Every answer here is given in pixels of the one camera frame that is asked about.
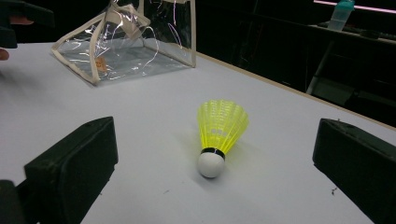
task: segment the clear plastic bag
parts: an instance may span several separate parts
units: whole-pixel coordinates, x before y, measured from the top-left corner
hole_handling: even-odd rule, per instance
[[[111,0],[106,10],[59,39],[52,52],[97,84],[195,67],[194,0]]]

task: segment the hand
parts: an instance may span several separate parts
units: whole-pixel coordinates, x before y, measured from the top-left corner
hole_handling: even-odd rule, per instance
[[[9,18],[11,24],[30,25],[33,22],[26,19],[26,17],[11,16]],[[0,49],[0,61],[5,61],[9,58],[9,53],[5,49]]]

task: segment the yellow shuttlecock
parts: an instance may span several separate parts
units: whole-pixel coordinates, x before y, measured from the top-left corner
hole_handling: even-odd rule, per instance
[[[197,118],[203,149],[198,170],[213,178],[221,173],[225,155],[247,128],[248,114],[233,101],[210,100],[199,107]]]

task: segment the bottle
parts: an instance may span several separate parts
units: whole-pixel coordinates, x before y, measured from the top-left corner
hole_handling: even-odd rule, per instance
[[[334,8],[332,19],[327,27],[330,30],[342,31],[350,13],[354,10],[354,0],[341,0]]]

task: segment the white table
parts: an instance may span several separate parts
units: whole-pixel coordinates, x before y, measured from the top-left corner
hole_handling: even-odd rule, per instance
[[[0,179],[81,124],[113,116],[120,162],[83,223],[372,223],[312,162],[321,118],[340,119],[396,145],[384,124],[225,66],[197,67],[92,87],[51,44],[25,44],[0,62]],[[236,101],[250,125],[216,179],[196,169],[198,106]]]

